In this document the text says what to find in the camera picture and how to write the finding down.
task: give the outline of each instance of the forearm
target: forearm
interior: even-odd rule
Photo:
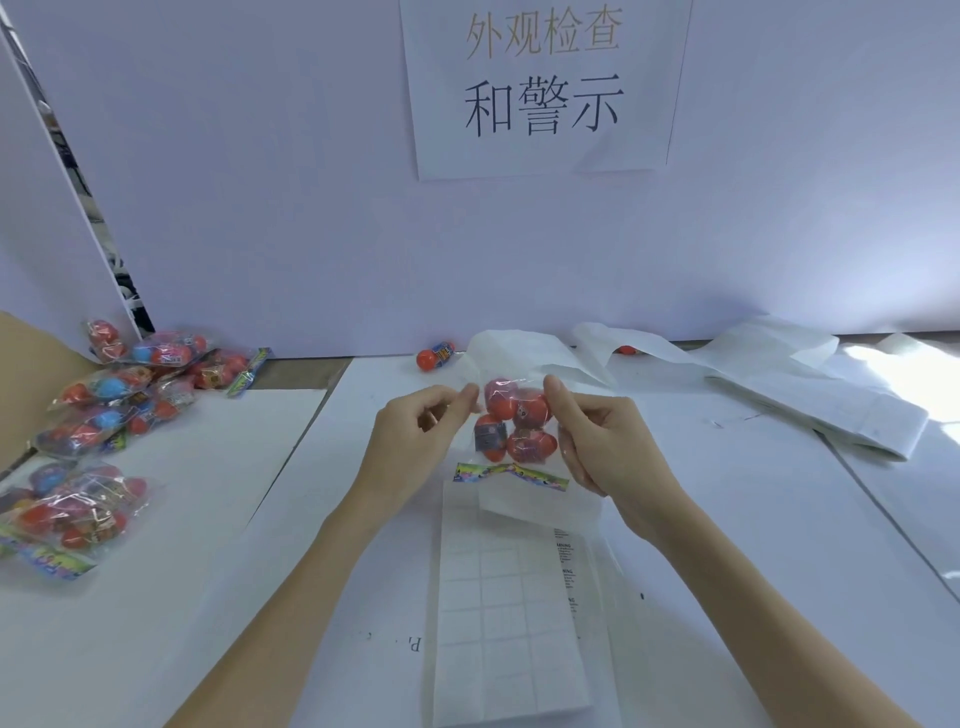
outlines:
[[[784,599],[686,496],[658,548],[693,592],[779,728],[918,724]]]
[[[351,496],[167,728],[274,728],[290,721],[326,626],[379,520]]]

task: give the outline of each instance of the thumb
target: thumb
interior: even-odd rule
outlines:
[[[453,436],[457,434],[457,430],[464,426],[479,396],[480,387],[473,382],[468,384],[453,398],[440,421],[430,432],[437,433],[436,437],[449,445],[453,441]]]
[[[543,392],[546,400],[550,404],[550,410],[554,416],[571,435],[577,437],[584,433],[588,427],[593,427],[584,411],[573,399],[570,390],[566,388],[560,378],[553,375],[547,375],[543,379]]]

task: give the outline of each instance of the person's right hand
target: person's right hand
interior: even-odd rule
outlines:
[[[543,380],[543,391],[560,423],[560,451],[574,479],[610,496],[624,522],[655,543],[660,522],[686,496],[634,401],[574,394],[555,376]]]

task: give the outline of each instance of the chinese character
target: chinese character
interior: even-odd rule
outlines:
[[[615,80],[618,80],[619,78],[620,77],[614,73],[612,76],[605,76],[602,79],[581,79],[581,81],[583,83],[586,83],[588,81],[615,81]],[[575,98],[588,97],[593,99],[593,126],[591,126],[590,124],[587,124],[587,128],[592,132],[596,132],[597,127],[600,126],[600,99],[603,98],[604,96],[622,96],[623,89],[621,88],[617,91],[608,91],[607,93],[575,93],[573,95]],[[613,118],[613,123],[616,124],[617,122],[616,111],[613,110],[613,107],[608,102],[605,101],[603,102],[603,104],[610,111],[610,116]],[[577,117],[577,120],[573,122],[573,126],[577,126],[580,120],[584,118],[584,114],[587,113],[589,108],[590,108],[590,102],[587,102],[586,105],[584,106],[584,110],[580,112],[580,115]]]
[[[532,136],[534,132],[557,133],[560,109],[566,109],[567,99],[560,95],[566,85],[566,81],[558,84],[556,76],[550,81],[540,76],[534,81],[534,77],[530,76],[521,85],[520,103],[523,106],[520,110],[527,112],[527,136]]]
[[[573,14],[570,6],[566,6],[566,11],[559,18],[556,9],[550,9],[550,17],[546,20],[546,36],[550,44],[551,56],[554,53],[570,53],[580,50],[575,45],[578,25],[583,25],[583,22]]]
[[[534,48],[537,42],[537,31],[540,27],[540,11],[519,12],[516,15],[510,15],[507,20],[514,21],[514,27],[510,29],[510,42],[507,43],[507,51],[516,45],[519,49],[516,54],[519,56],[523,51],[528,53],[539,53],[540,44]]]
[[[486,20],[478,20],[477,13],[473,14],[473,20],[470,21],[470,32],[467,35],[467,42],[471,40],[476,40],[476,45],[473,46],[473,50],[470,51],[470,55],[467,56],[467,59],[473,58],[473,54],[477,52],[477,49],[480,47],[480,43],[483,42],[484,36],[487,37],[487,56],[488,58],[493,58],[493,36],[496,36],[497,40],[502,40],[503,36],[500,32],[493,26],[493,13],[487,13]]]
[[[482,83],[480,83],[480,84],[472,85],[470,88],[467,89],[467,91],[473,91],[473,98],[472,98],[472,99],[467,99],[467,103],[468,103],[468,104],[473,104],[473,113],[470,115],[470,119],[469,119],[469,121],[467,122],[467,126],[468,126],[468,128],[469,128],[470,124],[473,123],[473,120],[476,119],[476,124],[477,124],[477,136],[480,136],[480,135],[481,135],[481,126],[482,126],[482,125],[481,125],[480,122],[481,122],[481,120],[483,119],[483,117],[482,117],[480,114],[481,114],[481,113],[485,113],[485,114],[487,114],[488,116],[491,116],[491,110],[492,110],[492,112],[493,112],[493,115],[492,115],[493,133],[496,133],[496,128],[497,128],[499,125],[501,125],[501,124],[506,124],[506,125],[507,125],[507,129],[508,129],[508,130],[510,129],[510,93],[511,93],[511,91],[514,90],[514,88],[513,88],[512,86],[504,86],[504,87],[502,87],[502,88],[497,88],[497,87],[495,87],[495,86],[490,86],[490,94],[491,94],[491,95],[490,95],[490,96],[484,96],[483,98],[481,98],[481,97],[480,97],[480,89],[483,88],[484,86],[488,86],[488,85],[490,85],[490,82],[489,82],[489,81],[484,81],[484,82],[482,82]],[[506,102],[507,102],[507,120],[506,120],[506,121],[499,121],[499,120],[498,120],[498,119],[500,118],[500,114],[499,114],[498,111],[497,111],[497,105],[496,105],[497,98],[498,98],[498,97],[497,97],[497,94],[498,94],[498,93],[500,94],[499,100],[500,100],[500,102],[501,102],[500,110],[503,110],[503,101],[506,100]],[[485,107],[485,106],[483,105],[485,101],[489,101],[489,102],[490,102],[490,106],[491,106],[491,107],[490,107],[489,109],[487,109],[487,107]]]
[[[613,43],[613,31],[616,30],[616,26],[622,25],[623,21],[613,17],[615,12],[623,12],[623,8],[612,11],[607,8],[607,3],[604,3],[602,11],[588,13],[589,15],[596,15],[596,17],[587,26],[592,33],[590,47],[587,50],[603,51],[620,47],[619,43],[615,45]]]

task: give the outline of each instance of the pile of bagged toys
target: pile of bagged toys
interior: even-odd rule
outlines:
[[[198,389],[237,397],[253,383],[269,349],[214,348],[200,334],[163,331],[128,346],[106,321],[86,324],[91,350],[106,364],[51,403],[52,422],[33,446],[55,462],[0,494],[0,555],[73,580],[90,571],[107,542],[154,499],[157,488],[99,462],[176,419]]]

